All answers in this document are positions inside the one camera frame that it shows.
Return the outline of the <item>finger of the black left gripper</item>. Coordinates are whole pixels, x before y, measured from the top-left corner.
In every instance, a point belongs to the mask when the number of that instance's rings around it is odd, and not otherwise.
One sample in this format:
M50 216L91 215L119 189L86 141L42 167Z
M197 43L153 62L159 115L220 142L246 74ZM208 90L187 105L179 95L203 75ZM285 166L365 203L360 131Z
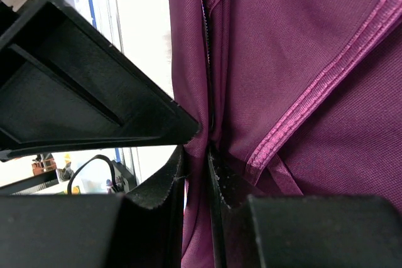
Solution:
M1 160L185 144L197 121L64 0L1 0Z

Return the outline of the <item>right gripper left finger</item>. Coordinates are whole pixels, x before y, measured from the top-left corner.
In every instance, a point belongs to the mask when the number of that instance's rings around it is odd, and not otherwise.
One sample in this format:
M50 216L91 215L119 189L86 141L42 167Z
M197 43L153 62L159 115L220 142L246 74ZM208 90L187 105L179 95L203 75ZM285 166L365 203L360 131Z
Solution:
M1 197L2 267L179 267L184 152L129 193Z

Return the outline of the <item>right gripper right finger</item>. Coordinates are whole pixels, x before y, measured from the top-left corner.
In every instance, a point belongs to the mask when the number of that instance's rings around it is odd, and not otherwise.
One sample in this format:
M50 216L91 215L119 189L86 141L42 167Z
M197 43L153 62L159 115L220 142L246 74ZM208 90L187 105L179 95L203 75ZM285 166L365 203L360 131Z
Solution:
M207 153L216 267L400 267L401 216L376 196L267 197Z

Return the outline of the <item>purple cloth napkin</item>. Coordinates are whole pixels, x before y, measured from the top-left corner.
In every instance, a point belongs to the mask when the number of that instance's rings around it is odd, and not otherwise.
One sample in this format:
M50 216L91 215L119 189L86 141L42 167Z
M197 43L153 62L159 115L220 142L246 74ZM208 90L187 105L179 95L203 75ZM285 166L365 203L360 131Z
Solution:
M185 147L182 267L215 265L207 147L268 195L401 208L401 0L169 0Z

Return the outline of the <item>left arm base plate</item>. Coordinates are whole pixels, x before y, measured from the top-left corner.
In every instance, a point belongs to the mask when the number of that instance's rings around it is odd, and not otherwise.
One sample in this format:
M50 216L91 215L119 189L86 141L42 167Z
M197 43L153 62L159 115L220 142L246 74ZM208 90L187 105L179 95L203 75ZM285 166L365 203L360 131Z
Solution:
M127 169L122 163L115 160L107 162L109 167L113 167L113 174L110 179L106 180L107 194L113 193L129 193L137 187L137 180L134 174Z

